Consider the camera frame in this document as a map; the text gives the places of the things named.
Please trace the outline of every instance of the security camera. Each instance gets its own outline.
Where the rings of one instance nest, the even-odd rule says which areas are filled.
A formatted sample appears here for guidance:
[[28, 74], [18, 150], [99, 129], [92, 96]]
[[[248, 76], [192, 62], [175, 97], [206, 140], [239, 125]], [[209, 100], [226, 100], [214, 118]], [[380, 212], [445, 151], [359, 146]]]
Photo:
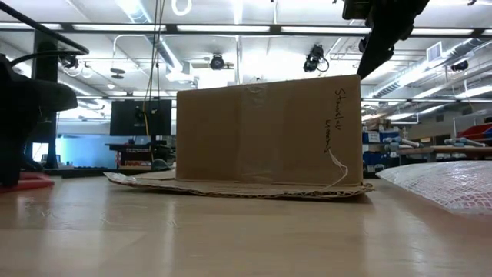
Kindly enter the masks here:
[[[327, 68], [321, 70], [319, 65], [321, 63], [326, 62]], [[316, 70], [320, 72], [328, 71], [330, 64], [328, 60], [324, 57], [323, 45], [314, 45], [313, 48], [309, 51], [309, 54], [306, 56], [306, 62], [304, 63], [304, 71], [305, 72], [315, 72]]]
[[215, 54], [210, 62], [210, 67], [214, 70], [221, 70], [224, 68], [225, 62], [222, 55]]

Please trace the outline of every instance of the table surface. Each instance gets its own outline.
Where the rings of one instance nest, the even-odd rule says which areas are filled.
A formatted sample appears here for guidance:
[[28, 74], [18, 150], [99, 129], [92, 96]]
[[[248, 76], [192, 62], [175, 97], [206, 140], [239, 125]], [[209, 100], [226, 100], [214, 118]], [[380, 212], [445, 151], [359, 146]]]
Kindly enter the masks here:
[[1, 276], [490, 276], [492, 220], [398, 187], [341, 202], [59, 180], [0, 195]]
[[430, 146], [416, 149], [400, 149], [398, 154], [429, 154], [429, 153], [464, 153], [464, 154], [492, 154], [492, 147], [453, 147]]

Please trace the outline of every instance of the computer monitor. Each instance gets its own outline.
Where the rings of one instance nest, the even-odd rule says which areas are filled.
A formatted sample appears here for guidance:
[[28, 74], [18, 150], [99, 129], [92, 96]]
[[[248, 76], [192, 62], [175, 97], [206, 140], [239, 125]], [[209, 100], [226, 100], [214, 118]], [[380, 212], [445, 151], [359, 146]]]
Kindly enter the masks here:
[[109, 135], [147, 135], [144, 105], [149, 135], [171, 135], [172, 100], [113, 101]]

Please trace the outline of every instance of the bubble wrap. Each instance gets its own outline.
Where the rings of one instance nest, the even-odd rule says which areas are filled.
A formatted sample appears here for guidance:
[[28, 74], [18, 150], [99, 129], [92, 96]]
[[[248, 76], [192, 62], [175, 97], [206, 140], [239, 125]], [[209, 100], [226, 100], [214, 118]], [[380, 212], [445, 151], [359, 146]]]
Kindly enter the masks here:
[[492, 215], [492, 162], [405, 165], [377, 174], [456, 214]]

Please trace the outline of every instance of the robotic arm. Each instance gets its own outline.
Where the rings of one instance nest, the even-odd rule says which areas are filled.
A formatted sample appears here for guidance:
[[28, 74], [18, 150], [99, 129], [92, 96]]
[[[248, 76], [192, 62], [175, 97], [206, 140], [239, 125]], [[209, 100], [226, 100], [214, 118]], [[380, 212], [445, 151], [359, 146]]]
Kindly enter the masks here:
[[363, 19], [372, 29], [359, 43], [363, 53], [357, 74], [366, 78], [393, 56], [398, 40], [406, 40], [414, 20], [429, 0], [345, 0], [343, 18]]

